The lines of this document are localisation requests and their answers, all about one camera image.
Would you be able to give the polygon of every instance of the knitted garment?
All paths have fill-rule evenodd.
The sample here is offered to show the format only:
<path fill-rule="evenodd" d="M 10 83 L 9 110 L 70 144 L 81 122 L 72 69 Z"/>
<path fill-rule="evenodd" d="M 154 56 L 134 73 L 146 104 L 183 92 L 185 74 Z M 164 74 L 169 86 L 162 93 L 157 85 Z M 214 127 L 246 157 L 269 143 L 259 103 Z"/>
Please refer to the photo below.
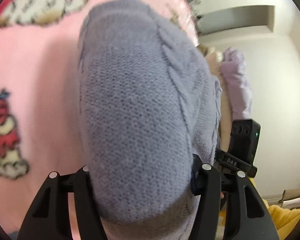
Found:
<path fill-rule="evenodd" d="M 109 239 L 187 239 L 193 153 L 212 163 L 220 85 L 186 34 L 136 0 L 93 8 L 80 33 L 79 109 Z"/>

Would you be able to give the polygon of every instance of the yellow fabric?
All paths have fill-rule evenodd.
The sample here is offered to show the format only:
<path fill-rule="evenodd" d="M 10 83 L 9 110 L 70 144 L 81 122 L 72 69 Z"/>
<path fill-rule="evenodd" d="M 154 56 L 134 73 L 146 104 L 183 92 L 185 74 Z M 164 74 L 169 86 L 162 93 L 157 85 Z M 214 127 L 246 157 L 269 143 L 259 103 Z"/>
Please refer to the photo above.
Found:
<path fill-rule="evenodd" d="M 256 186 L 254 179 L 251 179 L 251 182 Z M 277 232 L 280 240 L 284 240 L 293 228 L 296 226 L 300 220 L 300 208 L 299 209 L 285 209 L 277 205 L 269 206 L 268 202 L 263 199 L 268 212 L 270 213 L 272 220 L 277 228 Z M 224 226 L 226 222 L 226 211 L 220 211 L 219 214 L 219 225 Z"/>

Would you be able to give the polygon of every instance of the silver screw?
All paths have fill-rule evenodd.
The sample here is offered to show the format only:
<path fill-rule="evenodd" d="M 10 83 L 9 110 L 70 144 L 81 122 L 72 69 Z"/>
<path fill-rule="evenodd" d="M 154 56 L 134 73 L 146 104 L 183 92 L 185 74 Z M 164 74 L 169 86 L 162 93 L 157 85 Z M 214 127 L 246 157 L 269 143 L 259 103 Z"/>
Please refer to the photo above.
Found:
<path fill-rule="evenodd" d="M 203 168 L 205 171 L 209 171 L 209 170 L 211 170 L 211 165 L 208 164 L 208 163 L 205 163 L 205 164 L 202 164 L 202 168 Z"/>
<path fill-rule="evenodd" d="M 54 178 L 56 178 L 58 176 L 58 173 L 56 173 L 55 171 L 53 171 L 53 172 L 51 172 L 50 174 L 49 174 L 49 178 L 50 179 L 54 179 Z"/>
<path fill-rule="evenodd" d="M 238 177 L 240 178 L 244 178 L 246 176 L 246 174 L 243 171 L 238 171 L 237 172 Z"/>

